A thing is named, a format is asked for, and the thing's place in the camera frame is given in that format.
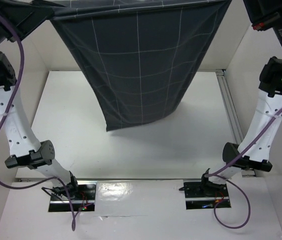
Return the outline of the dark grey checked pillowcase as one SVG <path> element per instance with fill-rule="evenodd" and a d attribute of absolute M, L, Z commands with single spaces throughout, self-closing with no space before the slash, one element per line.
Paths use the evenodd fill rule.
<path fill-rule="evenodd" d="M 51 23 L 90 84 L 107 131 L 172 114 L 228 0 L 56 1 Z"/>

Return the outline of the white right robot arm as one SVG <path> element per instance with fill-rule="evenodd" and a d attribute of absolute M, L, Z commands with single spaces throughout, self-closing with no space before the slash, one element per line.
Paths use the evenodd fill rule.
<path fill-rule="evenodd" d="M 282 47 L 282 0 L 246 0 L 246 11 L 255 31 L 273 29 Z M 282 122 L 282 59 L 271 57 L 259 75 L 258 101 L 249 129 L 240 144 L 226 143 L 223 166 L 207 169 L 199 190 L 211 196 L 235 174 L 245 169 L 270 172 L 270 149 Z"/>

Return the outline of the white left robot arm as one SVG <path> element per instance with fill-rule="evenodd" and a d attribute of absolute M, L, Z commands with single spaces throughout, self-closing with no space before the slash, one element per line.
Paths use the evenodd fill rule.
<path fill-rule="evenodd" d="M 28 167 L 46 176 L 53 183 L 52 193 L 65 196 L 69 200 L 78 197 L 80 187 L 74 175 L 65 170 L 55 159 L 55 149 L 51 141 L 39 142 L 33 133 L 20 97 L 25 53 L 18 34 L 12 26 L 0 16 L 0 22 L 7 27 L 20 52 L 20 67 L 16 84 L 9 90 L 0 88 L 0 130 L 4 129 L 10 147 L 10 157 L 5 161 L 9 168 Z M 0 181 L 0 185 L 10 189 L 11 186 Z"/>

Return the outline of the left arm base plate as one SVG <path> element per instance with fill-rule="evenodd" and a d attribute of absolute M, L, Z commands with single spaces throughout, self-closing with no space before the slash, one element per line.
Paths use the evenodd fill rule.
<path fill-rule="evenodd" d="M 96 188 L 96 181 L 78 182 L 78 192 L 71 193 L 70 198 L 75 213 L 78 210 L 82 212 L 95 211 Z M 66 193 L 62 193 L 61 195 L 56 194 L 52 187 L 42 187 L 41 189 L 50 197 L 48 212 L 61 213 L 71 211 Z"/>

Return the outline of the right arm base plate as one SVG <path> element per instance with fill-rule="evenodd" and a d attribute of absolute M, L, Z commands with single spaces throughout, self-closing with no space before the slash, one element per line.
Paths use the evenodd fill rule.
<path fill-rule="evenodd" d="M 217 208 L 231 208 L 226 184 L 211 187 L 198 180 L 187 180 L 178 190 L 184 193 L 187 210 L 213 209 L 217 204 Z"/>

